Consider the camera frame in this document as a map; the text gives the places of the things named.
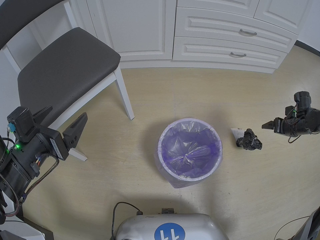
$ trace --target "light wood floor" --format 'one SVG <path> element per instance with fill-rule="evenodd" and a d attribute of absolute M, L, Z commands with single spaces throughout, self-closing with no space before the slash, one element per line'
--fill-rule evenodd
<path fill-rule="evenodd" d="M 144 214 L 161 208 L 215 216 L 230 240 L 273 239 L 286 222 L 320 205 L 320 135 L 287 137 L 261 125 L 283 117 L 297 91 L 309 91 L 320 109 L 320 57 L 294 46 L 274 74 L 196 68 L 122 70 L 135 119 L 130 121 L 115 84 L 68 120 L 86 111 L 78 144 L 88 160 L 69 156 L 25 202 L 24 214 L 54 232 L 56 240 L 109 239 L 112 210 L 127 201 Z M 195 117 L 212 125 L 223 144 L 223 161 L 206 181 L 174 189 L 159 174 L 153 153 L 171 122 Z M 262 150 L 237 148 L 230 128 L 252 128 Z M 41 169 L 45 172 L 54 160 Z M 115 225 L 134 216 L 119 206 Z M 288 239 L 304 220 L 284 227 Z"/>

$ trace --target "white chair frame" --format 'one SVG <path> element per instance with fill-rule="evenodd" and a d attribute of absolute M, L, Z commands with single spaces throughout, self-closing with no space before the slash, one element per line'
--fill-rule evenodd
<path fill-rule="evenodd" d="M 72 28 L 76 28 L 77 22 L 71 10 L 71 6 L 69 0 L 65 0 L 63 2 L 64 8 L 66 10 L 66 14 L 68 16 L 69 22 Z M 14 70 L 19 74 L 21 71 L 20 67 L 18 66 L 17 62 L 13 58 L 8 46 L 5 45 L 2 48 L 6 58 L 9 60 L 10 64 L 13 66 Z M 130 120 L 134 119 L 134 112 L 131 107 L 131 103 L 129 100 L 129 96 L 127 93 L 127 89 L 125 86 L 125 82 L 122 77 L 121 69 L 118 66 L 114 72 L 109 74 L 106 78 L 101 80 L 97 85 L 95 85 L 91 90 L 89 90 L 86 94 L 84 94 L 81 98 L 79 98 L 76 102 L 74 102 L 70 107 L 68 107 L 50 126 L 49 128 L 57 130 L 66 120 L 68 120 L 74 113 L 76 113 L 82 106 L 84 106 L 88 101 L 90 101 L 94 96 L 100 93 L 103 89 L 109 86 L 111 83 L 116 82 L 118 90 L 120 92 L 122 102 L 124 104 L 125 110 L 127 112 L 128 117 Z M 87 157 L 79 152 L 78 150 L 72 148 L 69 151 L 69 154 L 81 159 L 82 161 L 86 161 Z"/>

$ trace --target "trash can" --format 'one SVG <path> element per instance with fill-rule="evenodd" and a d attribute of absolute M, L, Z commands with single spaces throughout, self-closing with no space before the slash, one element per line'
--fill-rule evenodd
<path fill-rule="evenodd" d="M 195 185 L 210 176 L 222 162 L 222 143 L 214 128 L 195 118 L 170 124 L 161 134 L 155 163 L 176 188 Z"/>

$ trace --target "metal handle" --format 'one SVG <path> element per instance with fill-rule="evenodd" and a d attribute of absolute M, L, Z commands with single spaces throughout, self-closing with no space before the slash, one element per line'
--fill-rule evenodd
<path fill-rule="evenodd" d="M 257 35 L 257 32 L 252 33 L 252 32 L 248 32 L 248 31 L 244 31 L 243 29 L 240 29 L 240 32 L 248 34 L 248 35 L 252 35 L 252 36 L 256 36 Z"/>
<path fill-rule="evenodd" d="M 230 52 L 231 55 L 234 55 L 234 56 L 238 56 L 238 57 L 246 57 L 247 55 L 246 54 L 234 54 L 233 52 Z"/>

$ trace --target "chair leg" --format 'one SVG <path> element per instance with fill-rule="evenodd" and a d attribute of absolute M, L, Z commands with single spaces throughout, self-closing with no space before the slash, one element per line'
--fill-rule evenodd
<path fill-rule="evenodd" d="M 79 158 L 80 160 L 82 161 L 86 161 L 88 158 L 85 156 L 85 154 L 82 154 L 80 151 L 74 149 L 74 148 L 71 148 L 69 150 L 69 154 L 74 156 L 75 158 Z"/>
<path fill-rule="evenodd" d="M 121 98 L 122 98 L 122 102 L 124 104 L 125 111 L 127 112 L 128 118 L 130 118 L 132 120 L 132 119 L 134 119 L 134 112 L 131 107 L 131 103 L 130 103 L 127 89 L 125 86 L 125 82 L 123 81 L 121 69 L 119 66 L 117 67 L 116 70 L 114 70 L 114 74 L 116 77 L 115 82 L 116 82 L 118 90 L 121 94 Z"/>

